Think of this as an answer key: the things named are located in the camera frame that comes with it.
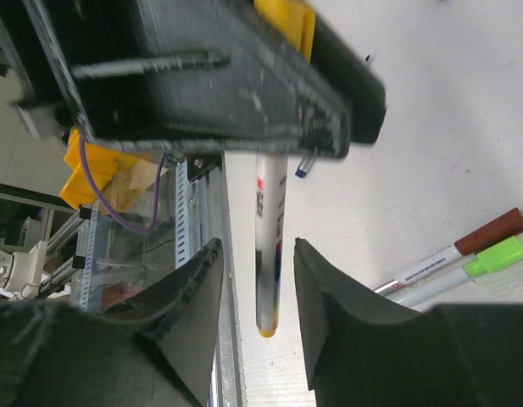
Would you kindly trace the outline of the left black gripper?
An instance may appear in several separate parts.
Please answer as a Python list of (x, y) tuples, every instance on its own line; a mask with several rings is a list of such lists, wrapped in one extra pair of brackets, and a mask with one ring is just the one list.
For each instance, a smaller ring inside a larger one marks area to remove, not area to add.
[(376, 142), (386, 91), (315, 14), (308, 61), (253, 1), (0, 1), (0, 49), (37, 138), (340, 159)]

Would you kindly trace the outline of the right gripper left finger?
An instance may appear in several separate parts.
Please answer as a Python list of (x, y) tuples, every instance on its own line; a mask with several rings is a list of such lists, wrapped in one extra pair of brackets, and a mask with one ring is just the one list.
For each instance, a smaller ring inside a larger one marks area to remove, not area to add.
[(204, 406), (222, 242), (103, 313), (0, 301), (0, 406)]

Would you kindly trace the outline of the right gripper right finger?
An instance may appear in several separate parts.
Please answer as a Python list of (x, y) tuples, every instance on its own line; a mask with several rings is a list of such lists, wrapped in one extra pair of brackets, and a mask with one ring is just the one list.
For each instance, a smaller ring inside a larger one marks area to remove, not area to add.
[(523, 406), (523, 304), (424, 313), (294, 247), (303, 358), (319, 406)]

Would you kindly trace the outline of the yellow marker pen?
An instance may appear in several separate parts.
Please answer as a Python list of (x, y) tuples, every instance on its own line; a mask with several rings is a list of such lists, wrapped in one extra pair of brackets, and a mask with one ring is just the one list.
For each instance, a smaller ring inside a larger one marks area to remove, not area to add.
[(279, 320), (288, 158), (256, 158), (255, 300), (259, 334), (275, 335)]

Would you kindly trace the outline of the brown cap marker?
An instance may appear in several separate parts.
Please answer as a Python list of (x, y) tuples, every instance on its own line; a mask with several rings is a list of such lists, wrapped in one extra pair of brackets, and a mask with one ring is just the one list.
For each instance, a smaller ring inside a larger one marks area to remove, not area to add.
[(521, 232), (523, 232), (523, 214), (518, 208), (513, 208), (446, 248), (426, 257), (418, 264), (402, 271), (389, 281), (374, 288), (373, 291), (386, 297), (465, 256), (479, 253), (483, 249), (490, 248), (495, 243), (500, 243)]

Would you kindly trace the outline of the yellow pen cap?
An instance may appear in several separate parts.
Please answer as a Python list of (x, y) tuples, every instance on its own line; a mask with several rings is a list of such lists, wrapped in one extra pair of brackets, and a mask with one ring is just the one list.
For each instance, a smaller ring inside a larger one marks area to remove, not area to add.
[(316, 14), (309, 4), (295, 0), (254, 0), (253, 5), (306, 60), (311, 60)]

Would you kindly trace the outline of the blue pen cap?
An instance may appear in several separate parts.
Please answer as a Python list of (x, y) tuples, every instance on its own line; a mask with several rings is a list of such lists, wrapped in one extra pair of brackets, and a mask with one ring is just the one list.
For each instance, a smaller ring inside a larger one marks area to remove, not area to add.
[(298, 163), (298, 166), (295, 170), (295, 176), (298, 178), (305, 178), (308, 173), (311, 171), (315, 163), (315, 158), (311, 156), (304, 156)]

